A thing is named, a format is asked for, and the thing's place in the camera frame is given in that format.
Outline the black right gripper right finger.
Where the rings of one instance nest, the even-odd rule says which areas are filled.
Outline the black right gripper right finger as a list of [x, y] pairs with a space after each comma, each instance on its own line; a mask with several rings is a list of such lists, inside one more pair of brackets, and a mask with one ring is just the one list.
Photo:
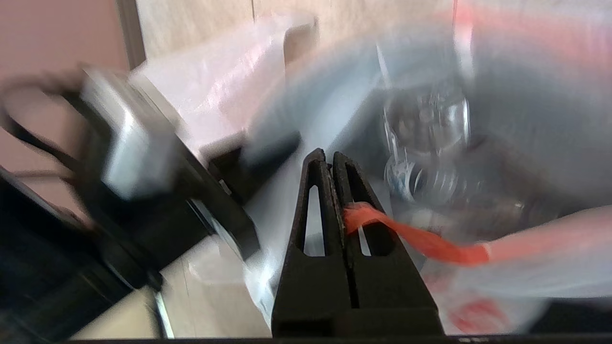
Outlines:
[[341, 152], [334, 154], [334, 184], [358, 306], [437, 311], [398, 234], [381, 222], [365, 225], [349, 222], [345, 210], [350, 205], [378, 211], [383, 207], [358, 164]]

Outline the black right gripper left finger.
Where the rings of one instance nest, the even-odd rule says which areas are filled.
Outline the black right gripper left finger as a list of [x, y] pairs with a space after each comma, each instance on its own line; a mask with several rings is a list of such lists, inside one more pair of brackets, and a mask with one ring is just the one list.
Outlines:
[[[316, 186], [324, 255], [304, 252], [310, 189]], [[334, 337], [352, 308], [343, 248], [343, 222], [324, 151], [303, 162], [295, 216], [273, 305], [273, 337]]]

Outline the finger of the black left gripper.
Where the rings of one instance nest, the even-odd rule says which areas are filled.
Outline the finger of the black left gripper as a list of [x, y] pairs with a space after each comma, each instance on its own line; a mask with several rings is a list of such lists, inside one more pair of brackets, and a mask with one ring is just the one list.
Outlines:
[[243, 162], [246, 165], [266, 165], [284, 161], [301, 143], [298, 131], [253, 138], [243, 146]]

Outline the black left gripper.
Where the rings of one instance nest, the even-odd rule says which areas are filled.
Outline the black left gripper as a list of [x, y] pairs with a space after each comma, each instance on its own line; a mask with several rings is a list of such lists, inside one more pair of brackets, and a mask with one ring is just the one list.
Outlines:
[[105, 233], [101, 257], [119, 279], [142, 287], [206, 237], [224, 239], [241, 259], [260, 249], [256, 227], [239, 205], [251, 198], [242, 146], [212, 157], [208, 172], [174, 136], [162, 189], [146, 187], [145, 196], [126, 200], [102, 180], [116, 142], [107, 126], [86, 135], [86, 209]]

